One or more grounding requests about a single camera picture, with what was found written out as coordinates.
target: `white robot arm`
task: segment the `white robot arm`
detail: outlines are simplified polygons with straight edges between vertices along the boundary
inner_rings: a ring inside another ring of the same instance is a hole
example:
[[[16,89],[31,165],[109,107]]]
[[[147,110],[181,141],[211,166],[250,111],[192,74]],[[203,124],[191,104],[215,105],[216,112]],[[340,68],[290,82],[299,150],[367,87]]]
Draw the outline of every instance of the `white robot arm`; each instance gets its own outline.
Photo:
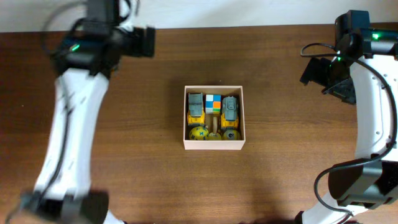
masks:
[[[300,80],[304,84],[309,81],[321,84],[326,87],[324,94],[332,94],[357,106],[355,160],[338,166],[369,161],[382,155],[382,158],[363,166],[330,172],[329,192],[322,200],[333,208],[349,211],[351,215],[393,203],[398,198],[398,149],[394,139],[397,126],[398,33],[370,29],[369,25],[369,14],[364,11],[349,11],[337,18],[335,50],[375,69],[382,75],[381,79],[369,69],[353,64],[352,60],[335,57],[332,61],[311,59]],[[392,95],[388,94],[383,80]],[[320,201],[313,208],[300,212],[295,222],[340,224],[347,222],[351,215],[330,210]]]
[[[152,57],[155,29],[133,29],[128,16],[119,15],[118,0],[85,4],[87,17],[75,23],[50,55],[58,73],[50,141],[34,191],[22,194],[20,209],[61,223],[122,224],[108,210],[107,192],[90,189],[91,147],[98,111],[120,57]],[[76,35],[80,26],[83,33]]]

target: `cable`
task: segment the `cable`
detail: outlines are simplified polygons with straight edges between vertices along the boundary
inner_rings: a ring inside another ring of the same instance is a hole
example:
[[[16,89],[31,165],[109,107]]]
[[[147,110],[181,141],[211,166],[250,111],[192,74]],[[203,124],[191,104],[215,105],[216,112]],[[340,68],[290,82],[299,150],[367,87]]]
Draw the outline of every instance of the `cable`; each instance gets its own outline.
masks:
[[[366,165],[366,164],[370,164],[370,163],[372,163],[372,162],[377,162],[377,161],[380,161],[384,156],[386,156],[387,154],[389,154],[389,153],[392,151],[392,148],[394,147],[394,144],[396,143],[396,139],[397,139],[397,131],[398,131],[398,127],[397,127],[397,121],[398,121],[398,119],[397,119],[397,105],[396,105],[396,101],[395,101],[395,99],[394,99],[394,95],[393,95],[393,93],[392,93],[392,91],[391,91],[391,87],[389,86],[388,82],[387,82],[386,79],[385,79],[378,71],[376,71],[374,68],[372,68],[372,67],[369,66],[368,64],[366,64],[366,63],[364,63],[364,62],[362,62],[362,61],[360,61],[360,60],[358,60],[358,59],[355,59],[355,58],[352,58],[352,57],[349,57],[349,56],[343,55],[343,54],[304,54],[304,50],[305,50],[305,49],[307,49],[307,48],[309,48],[309,47],[311,47],[311,46],[314,46],[314,45],[329,47],[329,48],[331,48],[331,49],[333,49],[333,50],[336,50],[335,47],[332,46],[332,45],[323,44],[323,43],[313,43],[313,44],[308,44],[308,45],[304,46],[304,47],[301,49],[301,51],[300,51],[301,57],[310,57],[310,58],[315,58],[315,57],[340,57],[340,58],[343,58],[343,59],[346,59],[346,60],[350,60],[350,61],[352,61],[352,62],[355,62],[355,63],[359,64],[360,66],[362,66],[362,67],[368,69],[370,72],[372,72],[372,73],[380,80],[380,82],[381,82],[381,83],[383,84],[383,86],[385,87],[384,90],[387,91],[387,95],[388,95],[388,97],[389,97],[389,101],[390,101],[390,105],[391,105],[391,110],[392,110],[392,137],[391,137],[391,139],[392,139],[392,140],[391,140],[390,143],[387,144],[387,149],[386,149],[382,154],[380,154],[380,155],[378,155],[378,156],[375,156],[375,157],[373,157],[373,158],[370,158],[370,159],[367,160],[367,161],[355,162],[355,163],[353,163],[353,164],[347,164],[347,165],[339,165],[339,166],[331,167],[331,168],[329,168],[329,169],[325,169],[325,170],[322,171],[322,172],[318,175],[318,177],[315,179],[313,188],[314,188],[315,196],[317,197],[318,201],[319,201],[323,206],[325,206],[326,208],[328,208],[328,209],[330,209],[330,210],[333,210],[333,211],[335,211],[335,212],[344,212],[344,213],[347,213],[349,216],[352,216],[352,217],[353,217],[354,215],[353,215],[353,213],[352,213],[351,211],[346,210],[346,209],[342,209],[342,208],[334,208],[334,207],[332,207],[332,206],[326,204],[326,203],[322,200],[321,196],[319,196],[319,193],[318,193],[318,183],[319,183],[319,180],[320,180],[324,175],[326,175],[326,174],[328,174],[328,173],[330,173],[330,172],[334,172],[334,171],[338,171],[338,170],[342,170],[342,169],[349,169],[349,168],[353,168],[353,167],[357,167],[357,166],[363,166],[363,165]]]
[[[47,186],[44,188],[44,190],[42,191],[42,193],[40,194],[39,197],[39,201],[41,201],[43,199],[43,197],[45,196],[45,194],[47,193],[47,191],[49,190],[49,188],[52,186],[52,184],[56,181],[61,168],[62,168],[62,164],[63,164],[63,158],[65,157],[65,151],[66,151],[66,145],[67,145],[67,139],[68,139],[68,132],[69,132],[69,123],[70,123],[70,115],[72,113],[72,109],[70,108],[70,99],[69,99],[69,92],[68,92],[68,88],[63,80],[62,75],[60,75],[58,77],[58,81],[60,83],[60,86],[62,88],[63,91],[63,98],[65,100],[65,127],[63,130],[63,140],[62,140],[62,146],[61,146],[61,152],[60,152],[60,157],[58,158],[58,162],[57,162],[57,166],[55,168],[55,171],[53,173],[53,175],[51,176]]]
[[[53,22],[53,20],[56,17],[58,17],[60,14],[66,12],[67,10],[72,9],[77,6],[80,6],[80,5],[85,5],[85,4],[86,4],[85,1],[75,1],[75,2],[66,3],[66,4],[58,7],[56,10],[54,10],[53,13],[51,13],[51,15],[44,22],[44,25],[40,31],[40,45],[41,45],[43,51],[49,57],[51,57],[54,52],[47,48],[46,38],[47,38],[47,31],[48,31],[51,23]]]
[[[338,222],[337,224],[343,224],[351,218],[350,214],[347,214],[342,221]]]

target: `toy ball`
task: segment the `toy ball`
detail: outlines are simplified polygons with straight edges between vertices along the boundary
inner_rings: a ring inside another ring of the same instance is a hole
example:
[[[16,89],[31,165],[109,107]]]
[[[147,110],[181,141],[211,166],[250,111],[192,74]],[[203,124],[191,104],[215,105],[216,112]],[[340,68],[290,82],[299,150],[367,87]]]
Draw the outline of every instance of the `toy ball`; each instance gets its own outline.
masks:
[[[192,128],[189,132],[189,140],[209,140],[209,131],[201,126]]]
[[[241,134],[237,130],[226,130],[223,135],[223,140],[241,140]]]
[[[210,133],[209,140],[222,140],[222,137],[218,133]]]

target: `green led light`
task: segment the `green led light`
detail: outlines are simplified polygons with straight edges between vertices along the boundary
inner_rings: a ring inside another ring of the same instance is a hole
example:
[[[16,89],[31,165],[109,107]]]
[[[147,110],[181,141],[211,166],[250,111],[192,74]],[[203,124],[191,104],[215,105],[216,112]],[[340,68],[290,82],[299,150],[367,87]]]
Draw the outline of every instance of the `green led light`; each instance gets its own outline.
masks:
[[[79,49],[79,47],[80,47],[80,44],[75,44],[70,47],[70,51],[75,51],[75,50]]]
[[[375,40],[378,40],[378,39],[379,39],[379,37],[380,37],[380,35],[379,35],[379,34],[372,34],[372,38],[373,38],[373,39],[375,39]]]
[[[340,51],[337,51],[337,54],[340,54]],[[340,61],[341,57],[337,57],[337,61]]]

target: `toy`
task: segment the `toy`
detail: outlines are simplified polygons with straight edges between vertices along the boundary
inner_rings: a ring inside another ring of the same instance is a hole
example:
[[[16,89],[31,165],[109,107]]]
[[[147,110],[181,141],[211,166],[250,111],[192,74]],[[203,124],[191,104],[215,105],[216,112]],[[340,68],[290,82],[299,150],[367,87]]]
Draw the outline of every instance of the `toy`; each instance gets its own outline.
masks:
[[[221,95],[206,95],[206,114],[219,114],[221,111]]]
[[[188,126],[204,126],[203,94],[188,94]]]
[[[223,114],[221,115],[221,129],[237,129],[239,126],[238,99],[229,96],[223,99]]]
[[[209,131],[205,127],[195,127],[189,132],[189,140],[208,140]]]
[[[213,132],[209,134],[209,140],[222,140],[222,137],[217,133],[217,117],[213,117]]]
[[[226,130],[223,135],[223,140],[241,140],[241,133],[237,130]]]

